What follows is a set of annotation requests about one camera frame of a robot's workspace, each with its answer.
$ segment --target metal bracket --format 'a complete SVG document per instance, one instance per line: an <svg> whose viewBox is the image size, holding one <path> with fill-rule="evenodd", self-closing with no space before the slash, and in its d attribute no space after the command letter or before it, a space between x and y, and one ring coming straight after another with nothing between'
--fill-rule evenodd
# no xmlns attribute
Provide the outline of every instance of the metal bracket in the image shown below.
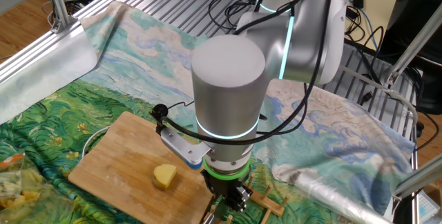
<svg viewBox="0 0 442 224"><path fill-rule="evenodd" d="M421 51L422 47L427 43L430 37L436 32L438 27L442 24L442 4L437 8L434 14L428 19L427 23L422 27L419 34L413 39L401 58L393 65L387 76L387 83L394 85L399 75L407 68L408 64Z"/></svg>
<svg viewBox="0 0 442 224"><path fill-rule="evenodd" d="M56 15L50 31L53 33L59 33L76 22L77 19L68 14L64 0L50 0L50 2L54 10L52 13Z"/></svg>
<svg viewBox="0 0 442 224"><path fill-rule="evenodd" d="M199 169L202 165L202 157L212 150L204 142L199 144L187 142L170 128L163 128L160 135L163 143L192 169Z"/></svg>

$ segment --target plastic bag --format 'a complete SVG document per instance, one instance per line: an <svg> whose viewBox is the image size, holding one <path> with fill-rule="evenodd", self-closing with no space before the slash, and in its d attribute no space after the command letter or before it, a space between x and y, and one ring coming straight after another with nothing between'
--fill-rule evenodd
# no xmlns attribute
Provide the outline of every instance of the plastic bag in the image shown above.
<svg viewBox="0 0 442 224"><path fill-rule="evenodd" d="M10 189L0 195L0 224L71 222L74 202L46 182L24 153L0 163L0 178Z"/></svg>
<svg viewBox="0 0 442 224"><path fill-rule="evenodd" d="M10 156L0 162L0 204L15 199L21 193L21 168L24 154Z"/></svg>

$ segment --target green led ring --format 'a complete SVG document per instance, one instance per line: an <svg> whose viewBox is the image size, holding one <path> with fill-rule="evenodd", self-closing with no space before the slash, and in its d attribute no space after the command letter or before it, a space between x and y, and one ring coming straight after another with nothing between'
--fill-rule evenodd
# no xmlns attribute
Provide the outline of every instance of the green led ring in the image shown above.
<svg viewBox="0 0 442 224"><path fill-rule="evenodd" d="M218 174L218 173L214 172L214 171L208 166L208 164L207 164L207 162L206 162L206 158L203 158L203 159L202 159L202 162L203 162L203 164L204 164L204 168L206 169L206 171L207 171L211 176L213 176L214 178L217 178L217 179L220 179L220 180L235 180L235 179L238 179L238 178L244 176L244 175L247 173L247 171L249 170L249 168L250 168L250 160L248 160L246 166L244 166L244 169L242 169L240 172L238 172L238 173L236 173L236 174L234 174L234 175L228 175L228 176L225 176L225 175Z"/></svg>

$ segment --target wooden peg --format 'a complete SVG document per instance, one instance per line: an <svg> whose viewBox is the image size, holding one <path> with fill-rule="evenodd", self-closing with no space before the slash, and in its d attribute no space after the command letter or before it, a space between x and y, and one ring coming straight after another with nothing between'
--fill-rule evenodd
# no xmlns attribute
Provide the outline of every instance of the wooden peg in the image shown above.
<svg viewBox="0 0 442 224"><path fill-rule="evenodd" d="M281 204L279 204L279 208L284 207L284 205L287 204L289 199L290 199L290 196L285 196L284 200L281 202Z"/></svg>
<svg viewBox="0 0 442 224"><path fill-rule="evenodd" d="M210 212L209 212L209 213L206 213L206 216L204 216L204 221L206 221L207 218L209 217L209 215L212 214L212 213L214 213L215 210L216 210L216 206L215 206L215 205L212 205L212 206L210 207Z"/></svg>
<svg viewBox="0 0 442 224"><path fill-rule="evenodd" d="M227 218L226 224L231 224L232 223L232 219L233 219L233 216L229 215L229 217Z"/></svg>
<svg viewBox="0 0 442 224"><path fill-rule="evenodd" d="M248 187L249 189L251 188L251 184L252 184L252 182L253 182L253 179L255 179L255 174L254 174L254 173L252 173L252 174L250 175L249 184L247 184L247 187Z"/></svg>
<svg viewBox="0 0 442 224"><path fill-rule="evenodd" d="M270 193L271 189L273 189L273 184L269 184L267 189L265 190L265 193L262 195L262 199L264 200Z"/></svg>
<svg viewBox="0 0 442 224"><path fill-rule="evenodd" d="M269 219L271 214L271 210L267 209L267 211L265 212L264 218L262 218L261 224L266 224L267 220Z"/></svg>

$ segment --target wooden floor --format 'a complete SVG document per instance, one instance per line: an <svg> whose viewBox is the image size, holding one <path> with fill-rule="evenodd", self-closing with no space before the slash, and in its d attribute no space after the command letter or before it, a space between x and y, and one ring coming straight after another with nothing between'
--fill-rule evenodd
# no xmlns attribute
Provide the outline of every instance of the wooden floor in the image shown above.
<svg viewBox="0 0 442 224"><path fill-rule="evenodd" d="M41 6L48 1L25 0L13 9L0 15L0 59L5 56L14 55L50 30L46 19L47 15L41 10ZM46 12L51 10L51 6L46 6ZM442 115L433 115L432 117L442 127ZM423 134L418 139L418 145L421 145L433 136L436 129L431 121L421 113L419 114L419 120L425 125ZM440 153L442 153L442 134L418 152L419 166L424 165Z"/></svg>
<svg viewBox="0 0 442 224"><path fill-rule="evenodd" d="M0 15L0 59L14 55L50 30L47 14L41 9L45 2L49 0L25 0ZM52 6L44 10L49 13Z"/></svg>

